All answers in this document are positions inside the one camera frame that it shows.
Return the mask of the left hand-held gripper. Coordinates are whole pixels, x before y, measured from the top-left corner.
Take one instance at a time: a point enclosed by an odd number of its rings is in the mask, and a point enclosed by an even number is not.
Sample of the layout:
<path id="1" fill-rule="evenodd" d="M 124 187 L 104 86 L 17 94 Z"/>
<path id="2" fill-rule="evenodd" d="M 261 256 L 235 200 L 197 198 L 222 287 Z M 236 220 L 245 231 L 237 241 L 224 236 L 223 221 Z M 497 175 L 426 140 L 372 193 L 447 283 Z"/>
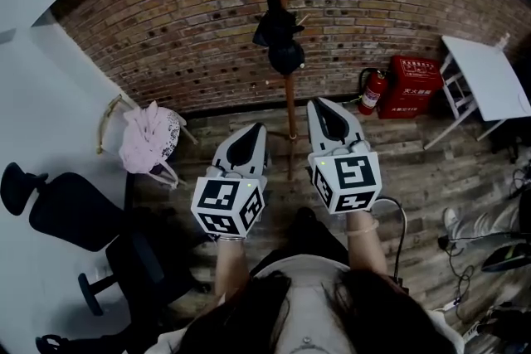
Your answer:
<path id="1" fill-rule="evenodd" d="M 245 177 L 233 171 L 261 175 L 266 167 L 266 140 L 266 126 L 255 123 L 236 131 L 217 148 L 214 166 L 197 179 L 191 205 L 194 217 L 206 233 L 245 239 L 260 219 L 266 206 L 267 178 Z"/>

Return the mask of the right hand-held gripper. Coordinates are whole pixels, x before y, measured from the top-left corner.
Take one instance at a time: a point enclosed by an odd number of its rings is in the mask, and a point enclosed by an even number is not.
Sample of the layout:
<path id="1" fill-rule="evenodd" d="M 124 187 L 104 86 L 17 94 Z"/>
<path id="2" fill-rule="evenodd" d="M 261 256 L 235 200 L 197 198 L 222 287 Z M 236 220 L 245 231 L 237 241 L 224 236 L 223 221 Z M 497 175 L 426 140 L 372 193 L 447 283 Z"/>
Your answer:
<path id="1" fill-rule="evenodd" d="M 330 215 L 368 211 L 382 190 L 378 154 L 364 139 L 358 119 L 325 98 L 306 105 L 311 183 Z M 335 143 L 341 148 L 326 152 Z"/>

